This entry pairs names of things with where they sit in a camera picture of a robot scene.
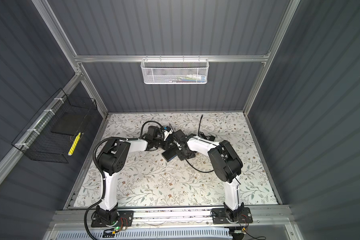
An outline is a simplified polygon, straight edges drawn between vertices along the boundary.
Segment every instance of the metal wire basket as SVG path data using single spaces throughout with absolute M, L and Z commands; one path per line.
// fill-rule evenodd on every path
M 206 84 L 209 62 L 141 61 L 145 84 Z
M 12 145 L 34 161 L 68 163 L 96 111 L 94 99 L 64 95 L 51 109 L 44 110 L 43 117 L 30 129 L 25 128 L 25 135 L 19 134 Z

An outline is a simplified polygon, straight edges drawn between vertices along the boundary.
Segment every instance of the enclosure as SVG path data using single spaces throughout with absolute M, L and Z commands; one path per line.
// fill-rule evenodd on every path
M 210 157 L 153 149 L 96 238 L 360 238 L 360 1 L 0 1 L 0 239 L 90 239 L 95 146 L 146 121 L 230 142 L 253 223 L 216 223 Z

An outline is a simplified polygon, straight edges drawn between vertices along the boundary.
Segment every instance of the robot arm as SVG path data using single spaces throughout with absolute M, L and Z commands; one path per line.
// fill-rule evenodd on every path
M 244 203 L 240 199 L 240 183 L 238 181 L 243 163 L 231 144 L 226 140 L 212 142 L 195 134 L 185 136 L 181 130 L 176 131 L 174 135 L 177 146 L 179 146 L 177 156 L 180 160 L 193 158 L 195 152 L 210 158 L 216 176 L 223 181 L 225 215 L 231 222 L 236 222 L 238 213 L 244 209 Z
M 97 157 L 97 162 L 104 171 L 106 182 L 104 199 L 96 207 L 97 218 L 109 227 L 117 223 L 119 218 L 117 214 L 117 178 L 120 170 L 124 167 L 128 153 L 146 151 L 154 147 L 167 150 L 174 146 L 174 144 L 171 145 L 174 138 L 178 148 L 176 153 L 180 160 L 193 158 L 196 152 L 210 158 L 213 170 L 224 184 L 225 214 L 228 220 L 235 222 L 237 213 L 244 208 L 238 190 L 240 185 L 238 178 L 243 163 L 231 144 L 226 140 L 222 142 L 208 141 L 195 134 L 185 136 L 181 130 L 172 134 L 170 128 L 162 129 L 164 138 L 159 138 L 157 137 L 159 131 L 158 127 L 150 126 L 145 139 L 109 140 L 106 142 Z

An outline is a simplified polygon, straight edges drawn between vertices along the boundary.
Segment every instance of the gray wall panel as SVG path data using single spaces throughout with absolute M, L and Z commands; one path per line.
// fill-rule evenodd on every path
M 31 1 L 0 1 L 0 161 L 74 72 Z
M 33 3 L 0 1 L 0 161 L 73 75 Z M 82 84 L 72 94 L 88 97 Z M 68 164 L 19 160 L 0 185 L 0 239 L 43 237 L 54 212 L 65 204 L 101 120 L 97 113 Z
M 360 238 L 360 1 L 300 3 L 249 118 L 305 238 Z
M 288 0 L 50 1 L 78 55 L 261 55 Z
M 110 112 L 242 110 L 261 63 L 210 63 L 207 84 L 144 84 L 139 63 L 84 63 Z

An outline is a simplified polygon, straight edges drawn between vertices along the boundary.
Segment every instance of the table surface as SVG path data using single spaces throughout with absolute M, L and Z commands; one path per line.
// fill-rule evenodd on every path
M 102 138 L 138 137 L 142 124 L 148 120 L 172 125 L 185 134 L 200 131 L 216 136 L 215 141 L 227 140 L 243 161 L 240 197 L 245 205 L 277 204 L 269 180 L 260 161 L 243 113 L 146 113 L 112 114 Z M 144 132 L 151 123 L 146 124 Z M 161 153 L 133 152 L 128 155 L 120 171 L 117 185 L 119 206 L 189 206 L 222 205 L 224 188 L 215 173 L 200 173 L 176 156 L 166 162 Z M 200 170 L 211 170 L 208 157 L 197 154 L 189 160 Z M 89 167 L 74 207 L 88 207 L 99 200 L 100 173 L 93 163 Z

